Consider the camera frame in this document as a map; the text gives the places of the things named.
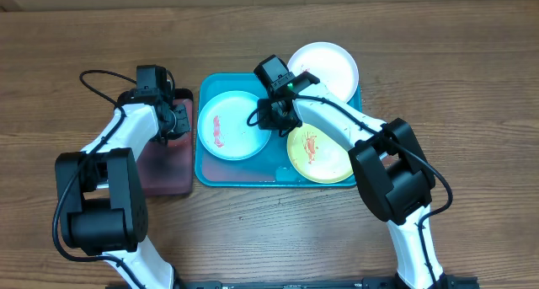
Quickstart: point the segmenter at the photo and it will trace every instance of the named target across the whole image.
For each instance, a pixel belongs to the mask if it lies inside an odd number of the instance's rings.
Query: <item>wood grain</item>
[[[100,288],[107,265],[51,242],[54,161],[108,123],[77,81],[103,68],[170,69],[198,98],[213,72],[249,72],[313,41],[358,62],[364,111],[401,117],[452,184],[434,217],[446,273],[483,287],[539,286],[539,2],[372,3],[0,14],[0,287]],[[115,96],[130,86],[88,79]],[[446,195],[433,190],[434,204]],[[356,189],[214,189],[147,200],[149,235],[185,280],[341,280],[391,275],[386,226]]]

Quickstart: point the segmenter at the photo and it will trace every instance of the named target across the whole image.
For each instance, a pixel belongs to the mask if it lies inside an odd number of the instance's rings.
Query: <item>sauce smear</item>
[[[221,142],[221,123],[219,122],[219,115],[213,118],[213,137],[215,137],[214,143],[218,147],[225,146],[224,142]]]
[[[303,68],[305,65],[302,64],[302,67],[300,68],[300,72],[303,73],[303,72],[309,72],[311,70],[310,67],[308,68]]]
[[[318,147],[314,147],[315,138],[317,138],[317,136],[315,135],[309,136],[309,132],[307,132],[307,134],[304,135],[303,137],[305,137],[305,142],[303,143],[303,149],[305,149],[305,153],[309,156],[309,163],[312,163],[315,160],[314,155],[316,154],[316,151],[318,149]]]

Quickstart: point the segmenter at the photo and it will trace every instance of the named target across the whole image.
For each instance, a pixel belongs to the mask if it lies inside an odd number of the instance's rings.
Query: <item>yellow plate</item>
[[[286,151],[297,172],[313,182],[333,184],[353,173],[348,153],[315,126],[303,123],[294,129]]]

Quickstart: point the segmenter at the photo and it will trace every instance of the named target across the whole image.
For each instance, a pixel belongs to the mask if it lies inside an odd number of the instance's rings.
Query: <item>maroon pad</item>
[[[167,146],[149,142],[136,161],[146,196],[187,195],[193,190],[193,95],[189,94],[184,96],[191,99],[175,99],[173,103],[185,105],[191,131],[168,141]]]

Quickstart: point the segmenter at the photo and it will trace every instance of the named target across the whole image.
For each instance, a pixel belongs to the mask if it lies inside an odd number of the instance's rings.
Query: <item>wire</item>
[[[167,74],[170,76],[170,80],[172,81],[172,90],[174,91],[176,89],[176,82],[174,81],[174,76],[172,76],[172,73],[168,69],[167,69]]]
[[[345,108],[341,107],[340,105],[338,105],[338,104],[334,103],[333,101],[331,101],[329,99],[326,99],[326,98],[319,98],[319,97],[316,97],[316,96],[308,96],[308,95],[296,94],[295,96],[291,96],[291,97],[287,97],[287,98],[283,98],[283,99],[274,99],[274,100],[272,100],[271,104],[282,101],[282,100],[291,100],[291,99],[292,100],[293,99],[310,99],[310,100],[315,100],[315,101],[318,101],[318,102],[321,102],[321,103],[324,103],[324,104],[329,104],[330,106],[334,107],[339,112],[341,112],[342,114],[346,115],[349,119],[351,119],[361,129],[364,129],[364,130],[370,132],[373,135],[379,133],[379,131],[376,131],[376,130],[370,128],[363,121],[358,120],[355,116],[353,116]],[[253,111],[253,113],[251,113],[251,115],[247,118],[247,125],[248,126],[255,126],[256,125],[256,123],[255,124],[250,124],[249,121],[251,120],[251,118],[253,118],[253,116],[258,111],[259,111],[259,108],[257,107],[257,109],[255,111]],[[418,223],[419,240],[421,241],[421,249],[423,250],[425,264],[427,265],[427,268],[429,269],[430,277],[432,278],[432,283],[434,285],[434,288],[436,289],[436,288],[438,288],[438,283],[436,282],[436,276],[435,276],[435,273],[434,273],[434,271],[432,269],[432,265],[430,264],[429,254],[427,253],[427,246],[425,244],[424,235],[423,235],[423,223],[424,223],[424,221],[427,220],[427,218],[432,217],[432,216],[434,216],[436,214],[440,214],[443,211],[447,210],[451,206],[451,203],[453,202],[453,192],[451,191],[451,187],[449,186],[449,183],[447,183],[446,179],[444,179],[444,177],[441,175],[441,173],[438,172],[438,170],[436,170],[434,167],[432,167],[429,163],[425,162],[422,158],[420,158],[417,155],[413,154],[407,148],[401,146],[400,144],[395,142],[393,139],[387,138],[385,136],[382,136],[382,139],[385,142],[390,143],[392,146],[394,146],[400,152],[406,153],[411,158],[415,159],[418,163],[420,163],[422,166],[427,168],[444,185],[444,188],[446,188],[446,192],[447,192],[447,202],[446,202],[446,204],[443,205],[442,207],[440,207],[440,208],[438,208],[436,210],[433,210],[433,211],[425,214],[424,216],[422,216],[419,219],[419,223]]]
[[[126,114],[125,114],[125,111],[124,109],[118,105],[118,103],[116,103],[112,98],[110,98],[109,96],[107,96],[106,94],[103,94],[101,93],[100,91],[98,91],[96,88],[90,86],[88,83],[86,83],[86,81],[84,81],[84,75],[86,74],[89,74],[89,73],[103,73],[103,74],[109,74],[109,75],[112,75],[112,76],[116,76],[118,78],[123,78],[129,82],[132,82],[134,84],[136,84],[136,81],[134,79],[131,79],[131,78],[128,78],[128,77],[125,77],[121,74],[118,74],[118,73],[115,73],[115,72],[110,72],[110,71],[105,71],[105,70],[87,70],[87,71],[84,71],[80,74],[80,76],[78,77],[81,81],[81,83],[83,83],[83,85],[88,88],[90,91],[96,93],[97,95],[99,95],[100,97],[102,97],[103,99],[106,99],[107,101],[109,101],[110,103],[112,103],[116,109],[119,109],[120,112],[121,112],[121,115],[120,115],[120,120],[118,120],[118,122],[114,125],[114,127],[109,131],[109,133],[107,133],[107,135],[103,136],[103,138],[101,139],[101,141],[98,143],[97,146],[95,146],[89,153],[87,153],[86,157],[81,161],[81,163],[77,166],[77,169],[75,170],[75,173],[73,173],[72,177],[69,179],[69,181],[67,182],[67,186],[66,186],[66,189],[64,189],[64,192],[62,193],[60,199],[58,200],[58,203],[56,204],[56,209],[55,209],[55,212],[54,212],[54,217],[52,218],[52,241],[56,247],[56,250],[58,250],[58,253],[61,254],[61,256],[63,256],[64,258],[66,258],[67,260],[70,260],[70,261],[75,261],[75,262],[83,262],[83,263],[88,263],[88,262],[96,262],[96,261],[100,261],[100,260],[108,260],[108,261],[111,261],[111,262],[114,262],[116,263],[116,266],[120,266],[124,271],[125,273],[131,278],[131,280],[133,281],[133,283],[135,283],[135,285],[141,289],[145,288],[144,285],[142,285],[137,279],[136,279],[136,276],[135,274],[133,273],[133,271],[131,271],[131,269],[129,269],[129,266],[127,266],[127,264],[121,260],[121,259],[118,259],[112,255],[98,255],[98,256],[89,256],[89,257],[79,257],[79,256],[73,256],[71,254],[69,254],[62,246],[61,246],[61,243],[60,243],[60,237],[58,235],[58,223],[60,221],[60,214],[61,214],[61,209],[63,208],[63,205],[66,201],[66,198],[67,198],[67,195],[69,194],[69,190],[72,188],[73,186],[73,183],[75,182],[76,178],[78,177],[78,175],[81,173],[84,165],[86,165],[86,163],[88,162],[88,160],[103,146],[107,143],[107,141],[115,134],[115,132],[118,130],[118,128],[120,128],[121,124],[124,122],[124,119],[126,118]]]
[[[280,102],[280,101],[283,101],[283,100],[293,100],[293,99],[297,99],[297,96],[290,96],[290,97],[286,97],[286,98],[282,98],[282,99],[273,99],[271,102],[269,102],[267,105],[268,106],[271,106],[272,104],[274,103],[277,103],[277,102]],[[251,120],[253,119],[253,117],[260,111],[260,108],[257,107],[250,115],[249,117],[247,118],[247,126],[256,126],[258,125],[260,122],[262,122],[262,120],[265,120],[266,118],[268,118],[268,115],[269,114],[265,114],[261,119],[259,120],[256,120],[254,123],[251,123]],[[288,128],[285,133],[283,133],[282,130],[279,130],[279,137],[285,137],[287,136],[290,132],[292,132],[292,130],[294,130],[294,128],[296,128],[301,122],[298,120],[296,122],[296,124],[290,128]]]

